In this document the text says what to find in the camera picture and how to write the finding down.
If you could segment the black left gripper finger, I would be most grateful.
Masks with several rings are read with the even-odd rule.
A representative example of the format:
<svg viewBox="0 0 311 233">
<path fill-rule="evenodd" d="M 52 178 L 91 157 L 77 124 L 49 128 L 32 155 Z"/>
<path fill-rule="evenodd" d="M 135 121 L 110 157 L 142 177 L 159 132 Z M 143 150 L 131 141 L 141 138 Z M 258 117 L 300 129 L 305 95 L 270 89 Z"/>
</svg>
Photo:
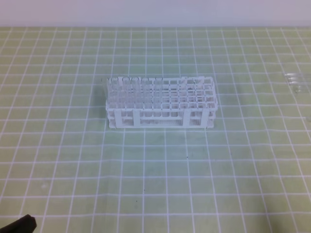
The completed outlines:
<svg viewBox="0 0 311 233">
<path fill-rule="evenodd" d="M 25 215 L 9 225 L 2 227 L 0 233 L 33 233 L 36 228 L 36 219 L 31 215 Z"/>
</svg>

